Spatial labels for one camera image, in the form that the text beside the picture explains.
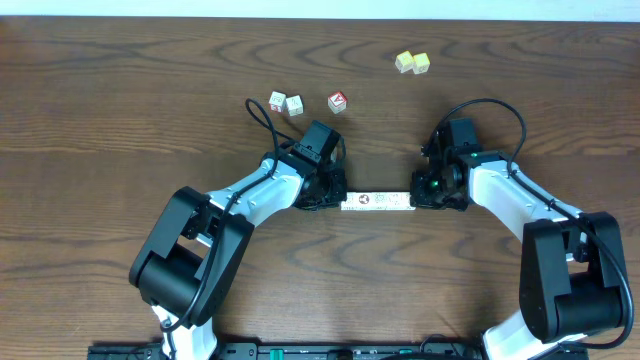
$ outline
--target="wooden table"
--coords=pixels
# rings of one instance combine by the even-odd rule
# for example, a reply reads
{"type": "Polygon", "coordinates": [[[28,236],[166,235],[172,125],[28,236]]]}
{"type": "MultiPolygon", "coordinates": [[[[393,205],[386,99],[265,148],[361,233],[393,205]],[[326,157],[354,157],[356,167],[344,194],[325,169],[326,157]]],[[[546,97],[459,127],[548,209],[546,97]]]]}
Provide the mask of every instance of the wooden table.
{"type": "MultiPolygon", "coordinates": [[[[351,190],[407,190],[438,119],[477,97],[526,117],[518,163],[622,228],[640,289],[640,25],[446,21],[5,18],[0,23],[0,357],[82,359],[158,321],[127,274],[173,192],[222,188],[271,148],[247,97],[300,94],[274,116],[347,141],[351,190]],[[427,74],[395,54],[427,51],[427,74]],[[344,113],[327,96],[342,90],[344,113]]],[[[520,129],[482,105],[487,149],[520,129]]],[[[518,241],[482,208],[282,211],[260,226],[218,333],[263,341],[473,336],[518,307],[518,241]]],[[[593,359],[637,358],[640,333],[593,359]]]]}

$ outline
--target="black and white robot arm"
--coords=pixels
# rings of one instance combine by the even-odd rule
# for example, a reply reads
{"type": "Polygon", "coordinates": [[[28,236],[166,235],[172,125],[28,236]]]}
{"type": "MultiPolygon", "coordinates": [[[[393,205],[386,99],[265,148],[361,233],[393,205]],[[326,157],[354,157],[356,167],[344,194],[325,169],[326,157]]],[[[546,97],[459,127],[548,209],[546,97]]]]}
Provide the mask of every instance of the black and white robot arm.
{"type": "Polygon", "coordinates": [[[206,194],[185,187],[171,197],[129,273],[130,283],[163,328],[183,322],[164,331],[162,350],[170,359],[209,359],[215,351],[212,316],[231,287],[255,227],[291,206],[316,210],[345,200],[346,177],[334,153],[338,143],[344,144],[340,134],[314,121],[300,142],[289,144],[291,151],[267,153],[260,167],[237,183],[206,194]],[[180,236],[208,246],[205,258],[178,244],[180,236]],[[210,275],[205,277],[210,256],[210,275]]]}
{"type": "Polygon", "coordinates": [[[412,205],[459,211],[480,205],[522,242],[521,309],[483,335],[489,360],[539,359],[604,330],[624,325],[627,333],[633,303],[625,301],[624,254],[611,215],[564,204],[522,174],[513,158],[483,151],[471,119],[441,121],[423,155],[429,167],[412,175],[412,205]],[[577,223],[605,242],[624,280],[577,223]],[[573,260],[588,262],[588,270],[570,274],[573,260]]]}

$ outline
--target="yellow cube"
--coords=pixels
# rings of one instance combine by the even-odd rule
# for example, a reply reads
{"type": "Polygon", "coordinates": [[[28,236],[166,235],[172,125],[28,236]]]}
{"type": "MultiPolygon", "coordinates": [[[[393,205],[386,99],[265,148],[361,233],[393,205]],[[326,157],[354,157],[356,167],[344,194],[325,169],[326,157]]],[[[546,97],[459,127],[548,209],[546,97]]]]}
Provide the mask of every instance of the yellow cube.
{"type": "Polygon", "coordinates": [[[415,55],[413,57],[413,73],[422,74],[423,72],[427,72],[430,64],[431,62],[429,61],[427,53],[415,55]]]}
{"type": "Polygon", "coordinates": [[[396,57],[396,67],[400,70],[401,73],[409,71],[409,69],[413,68],[413,56],[408,51],[403,52],[402,54],[396,57]]]}

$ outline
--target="white backdrop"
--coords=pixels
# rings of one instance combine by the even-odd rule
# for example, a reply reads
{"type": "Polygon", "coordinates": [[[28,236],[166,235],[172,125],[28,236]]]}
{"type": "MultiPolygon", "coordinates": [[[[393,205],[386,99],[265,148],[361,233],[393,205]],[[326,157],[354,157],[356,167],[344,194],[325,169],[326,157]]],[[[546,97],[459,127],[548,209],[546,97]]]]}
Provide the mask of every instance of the white backdrop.
{"type": "Polygon", "coordinates": [[[640,0],[0,0],[0,15],[640,21],[640,0]]]}

